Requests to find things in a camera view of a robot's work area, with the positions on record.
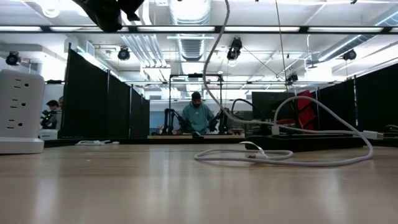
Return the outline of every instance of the black partition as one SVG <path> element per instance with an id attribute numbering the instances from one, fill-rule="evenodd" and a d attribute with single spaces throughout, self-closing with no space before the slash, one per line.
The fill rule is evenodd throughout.
<path id="1" fill-rule="evenodd" d="M 106 138 L 108 74 L 69 50 L 61 138 Z"/>
<path id="2" fill-rule="evenodd" d="M 149 134 L 149 100 L 142 99 L 142 123 L 141 123 L 141 136 L 142 138 L 146 138 Z"/>
<path id="3" fill-rule="evenodd" d="M 113 75 L 109 76 L 107 138 L 129 137 L 130 88 Z"/>
<path id="4" fill-rule="evenodd" d="M 142 137 L 142 96 L 131 88 L 130 138 Z"/>
<path id="5" fill-rule="evenodd" d="M 319 91 L 318 100 L 352 126 L 356 126 L 354 80 L 348 80 Z M 330 113 L 319 107 L 320 130 L 348 130 Z"/>
<path id="6" fill-rule="evenodd" d="M 360 129 L 382 131 L 388 124 L 398 125 L 397 71 L 395 64 L 356 79 Z"/>

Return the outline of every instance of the man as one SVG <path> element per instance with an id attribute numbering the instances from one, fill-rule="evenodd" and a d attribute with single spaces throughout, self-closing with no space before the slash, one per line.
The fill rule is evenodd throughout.
<path id="1" fill-rule="evenodd" d="M 50 119 L 51 126 L 50 129 L 57 129 L 61 128 L 61 118 L 62 118 L 62 109 L 60 108 L 59 103 L 56 100 L 50 100 L 46 104 L 49 106 L 49 109 L 53 111 L 54 116 Z"/>
<path id="2" fill-rule="evenodd" d="M 56 100 L 50 100 L 49 102 L 46 103 L 46 105 L 49 106 L 49 109 L 52 111 L 55 111 L 60 107 L 60 105 Z"/>
<path id="3" fill-rule="evenodd" d="M 209 107 L 201 103 L 200 93 L 194 92 L 191 96 L 192 101 L 182 111 L 182 118 L 191 123 L 192 131 L 206 134 L 207 124 L 214 118 L 214 115 Z"/>
<path id="4" fill-rule="evenodd" d="M 59 99 L 58 99 L 58 103 L 59 103 L 59 105 L 60 105 L 60 107 L 61 107 L 61 109 L 63 108 L 63 96 L 61 96 Z"/>

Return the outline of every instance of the desk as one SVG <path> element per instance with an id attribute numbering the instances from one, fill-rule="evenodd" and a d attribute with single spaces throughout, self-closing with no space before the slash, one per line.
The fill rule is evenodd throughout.
<path id="1" fill-rule="evenodd" d="M 244 139 L 244 134 L 204 134 L 204 139 Z M 176 134 L 176 135 L 154 135 L 148 136 L 149 139 L 192 139 L 191 134 Z"/>
<path id="2" fill-rule="evenodd" d="M 48 148 L 0 156 L 4 224 L 396 223 L 398 150 L 335 168 L 204 163 L 197 152 L 239 145 Z M 366 149 L 301 152 L 332 161 Z"/>

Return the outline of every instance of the cap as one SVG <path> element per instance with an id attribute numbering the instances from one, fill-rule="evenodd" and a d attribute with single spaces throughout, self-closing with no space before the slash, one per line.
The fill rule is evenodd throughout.
<path id="1" fill-rule="evenodd" d="M 193 100 L 199 100 L 201 98 L 200 93 L 199 92 L 194 92 L 192 93 L 192 99 Z"/>

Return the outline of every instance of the teal hoodie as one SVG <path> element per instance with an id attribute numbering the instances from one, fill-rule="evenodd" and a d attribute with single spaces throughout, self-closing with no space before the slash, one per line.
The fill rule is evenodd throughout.
<path id="1" fill-rule="evenodd" d="M 212 118 L 214 118 L 214 115 L 210 111 L 209 107 L 203 103 L 196 108 L 193 106 L 192 102 L 190 102 L 182 111 L 182 118 L 191 123 L 193 131 L 205 134 L 207 132 L 207 124 Z"/>

